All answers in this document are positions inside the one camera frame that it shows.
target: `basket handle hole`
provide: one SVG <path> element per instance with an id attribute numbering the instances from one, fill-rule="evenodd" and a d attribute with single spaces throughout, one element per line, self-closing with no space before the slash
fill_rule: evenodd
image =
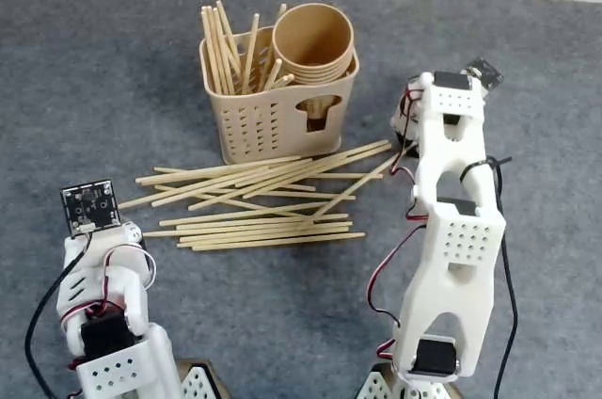
<path id="1" fill-rule="evenodd" d="M 323 131 L 328 120 L 328 111 L 331 107 L 341 102 L 342 98 L 340 96 L 323 95 L 304 100 L 296 108 L 308 115 L 308 133 L 313 133 L 315 131 Z"/>

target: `floor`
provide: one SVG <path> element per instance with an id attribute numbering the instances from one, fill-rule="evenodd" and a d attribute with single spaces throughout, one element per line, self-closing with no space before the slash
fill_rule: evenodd
<path id="1" fill-rule="evenodd" d="M 112 178 L 142 194 L 154 166 L 221 162 L 198 72 L 198 7 L 215 0 L 0 0 L 0 389 L 40 397 L 24 329 L 56 277 L 66 236 L 58 189 Z M 343 147 L 392 137 L 404 80 L 485 56 L 505 75 L 485 109 L 487 151 L 504 166 L 507 238 L 520 329 L 503 398 L 592 398 L 602 390 L 602 5 L 556 0 L 223 0 L 235 31 L 279 3 L 333 3 L 351 18 L 361 71 Z M 356 166 L 357 170 L 368 165 Z M 409 167 L 415 162 L 408 161 Z M 341 190 L 344 184 L 333 184 Z M 367 185 L 348 210 L 365 240 L 215 254 L 152 240 L 150 317 L 181 358 L 210 359 L 235 398 L 351 398 L 389 337 L 366 282 L 408 230 L 408 183 Z M 135 208 L 144 230 L 183 207 Z M 398 310 L 418 265 L 414 241 L 379 280 Z M 467 398 L 491 397 L 511 326 L 501 265 L 496 307 Z M 62 397 L 76 388 L 52 307 L 34 341 Z"/>

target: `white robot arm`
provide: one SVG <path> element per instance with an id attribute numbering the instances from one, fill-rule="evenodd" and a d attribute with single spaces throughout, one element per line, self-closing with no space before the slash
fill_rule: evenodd
<path id="1" fill-rule="evenodd" d="M 493 309 L 494 268 L 506 225 L 483 140 L 483 97 L 500 81 L 482 59 L 462 73 L 425 72 L 409 81 L 391 119 L 404 146 L 420 153 L 411 199 L 426 223 L 420 266 L 394 328 L 394 375 L 384 385 L 393 397 L 405 391 L 408 398 L 417 393 L 448 398 L 443 384 L 474 374 Z M 469 199 L 437 194 L 447 171 L 461 179 Z M 428 334 L 446 313 L 456 318 L 456 334 Z"/>
<path id="2" fill-rule="evenodd" d="M 65 265 L 86 239 L 65 240 Z M 154 272 L 141 242 L 132 222 L 94 232 L 86 254 L 61 283 L 56 310 L 69 349 L 85 360 L 76 372 L 87 399 L 130 391 L 138 399 L 183 398 L 171 342 L 149 322 L 145 287 Z"/>
<path id="3" fill-rule="evenodd" d="M 71 232 L 65 239 L 64 270 L 40 302 L 25 337 L 27 361 L 46 397 L 57 399 L 33 359 L 31 339 L 43 306 L 58 287 L 56 310 L 76 357 L 71 366 L 84 397 L 222 399 L 206 362 L 185 363 L 181 383 L 166 331 L 149 322 L 147 289 L 156 265 L 142 231 L 133 222 L 120 222 L 111 182 L 69 187 L 61 196 Z"/>

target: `brown paper cup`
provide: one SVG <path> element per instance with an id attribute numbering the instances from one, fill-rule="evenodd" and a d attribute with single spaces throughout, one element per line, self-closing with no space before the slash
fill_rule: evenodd
<path id="1" fill-rule="evenodd" d="M 272 34 L 276 57 L 299 84 L 323 84 L 343 75 L 353 58 L 354 31 L 349 19 L 327 4 L 291 8 Z"/>

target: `beige plastic basket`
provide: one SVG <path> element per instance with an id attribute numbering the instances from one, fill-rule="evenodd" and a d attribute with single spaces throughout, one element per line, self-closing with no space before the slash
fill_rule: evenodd
<path id="1" fill-rule="evenodd" d="M 246 52 L 248 37 L 248 33 L 234 36 L 239 52 Z M 271 39 L 272 27 L 260 29 L 255 48 L 260 53 L 259 61 L 252 66 L 250 75 L 253 86 L 260 79 L 261 65 Z M 359 71 L 355 52 L 345 75 L 329 84 L 290 85 L 248 95 L 221 95 L 215 93 L 213 78 L 208 74 L 205 40 L 198 48 L 203 84 L 211 97 L 222 156 L 227 164 L 289 155 L 313 156 L 339 148 L 349 96 Z M 240 57 L 244 65 L 246 54 Z M 241 84 L 235 82 L 234 86 L 240 89 Z M 315 129 L 315 124 L 309 124 L 308 113 L 301 110 L 305 100 L 317 97 L 335 97 L 322 125 L 318 122 L 319 130 Z"/>

